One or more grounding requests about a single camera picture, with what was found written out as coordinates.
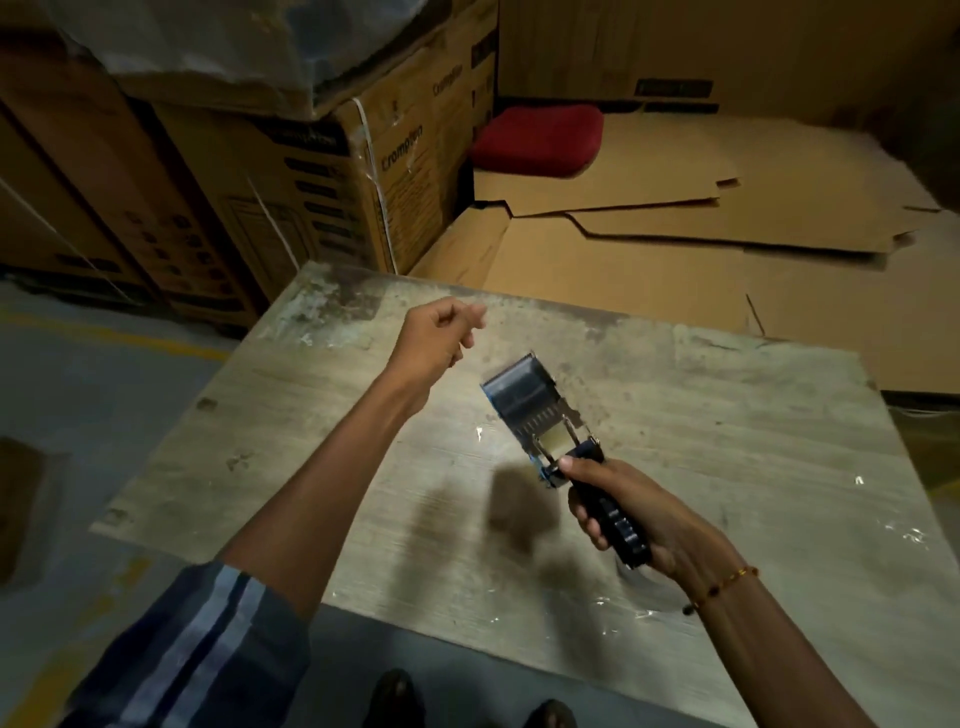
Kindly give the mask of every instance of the tape dispenser handle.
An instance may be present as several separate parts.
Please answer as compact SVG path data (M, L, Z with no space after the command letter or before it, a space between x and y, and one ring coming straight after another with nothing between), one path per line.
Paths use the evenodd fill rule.
M598 463L604 461L600 443L592 438L581 443L570 454ZM627 515L615 498L595 485L581 480L571 480L570 487L576 491L587 515L600 524L600 532L624 566L636 569L650 563L652 554L646 531Z

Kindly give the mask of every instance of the gray floor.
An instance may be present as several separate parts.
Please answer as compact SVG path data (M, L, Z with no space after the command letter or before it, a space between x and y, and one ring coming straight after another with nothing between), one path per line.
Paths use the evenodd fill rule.
M170 344L183 344L179 348ZM175 559L86 532L216 373L233 342L203 327L27 296L0 284L0 436L47 457L27 550L0 591L0 720L42 728L104 646L169 584ZM380 673L405 667L427 722L520 726L559 697L582 726L703 725L655 706L324 607L289 723L357 726Z

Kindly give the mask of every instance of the wrist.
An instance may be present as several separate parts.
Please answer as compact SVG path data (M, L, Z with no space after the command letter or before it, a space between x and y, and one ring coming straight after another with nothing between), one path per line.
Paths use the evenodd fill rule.
M712 526L697 528L684 538L676 580L690 599L699 599L744 566L743 557L723 533Z
M423 397L417 383L389 368L377 376L370 391L381 400L385 412L393 413L402 420L401 425L422 406L419 402Z

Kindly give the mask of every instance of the worn wooden table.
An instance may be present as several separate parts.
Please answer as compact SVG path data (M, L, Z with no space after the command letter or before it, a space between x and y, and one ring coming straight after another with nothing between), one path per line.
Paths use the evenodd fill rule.
M309 264L94 525L211 558L379 372L406 309L490 308L403 428L324 601L728 726L681 595L621 577L480 391L533 349L611 456L722 527L884 726L960 715L960 574L854 354Z

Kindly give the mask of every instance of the left hand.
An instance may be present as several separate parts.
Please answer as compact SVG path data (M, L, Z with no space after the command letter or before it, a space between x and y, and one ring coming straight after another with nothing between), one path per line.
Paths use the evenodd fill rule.
M473 330L486 326L487 307L452 296L407 311L384 376L411 395L410 414L426 405L430 387L473 347Z

